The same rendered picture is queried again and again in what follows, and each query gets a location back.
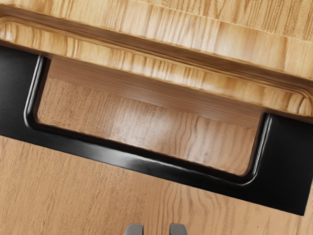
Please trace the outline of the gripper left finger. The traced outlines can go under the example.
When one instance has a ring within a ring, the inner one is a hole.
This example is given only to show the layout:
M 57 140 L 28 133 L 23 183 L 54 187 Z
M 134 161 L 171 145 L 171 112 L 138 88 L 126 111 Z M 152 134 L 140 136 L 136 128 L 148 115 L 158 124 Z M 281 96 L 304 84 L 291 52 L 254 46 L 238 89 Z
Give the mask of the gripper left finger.
M 143 224 L 129 224 L 125 230 L 125 235 L 143 235 L 143 234 L 144 234 Z

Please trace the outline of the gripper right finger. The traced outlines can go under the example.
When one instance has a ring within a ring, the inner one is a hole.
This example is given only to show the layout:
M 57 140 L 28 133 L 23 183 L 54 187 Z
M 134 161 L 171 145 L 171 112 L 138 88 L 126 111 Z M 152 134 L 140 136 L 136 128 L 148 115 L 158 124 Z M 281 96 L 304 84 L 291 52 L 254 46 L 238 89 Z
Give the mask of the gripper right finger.
M 189 235 L 187 227 L 183 224 L 170 224 L 170 235 Z

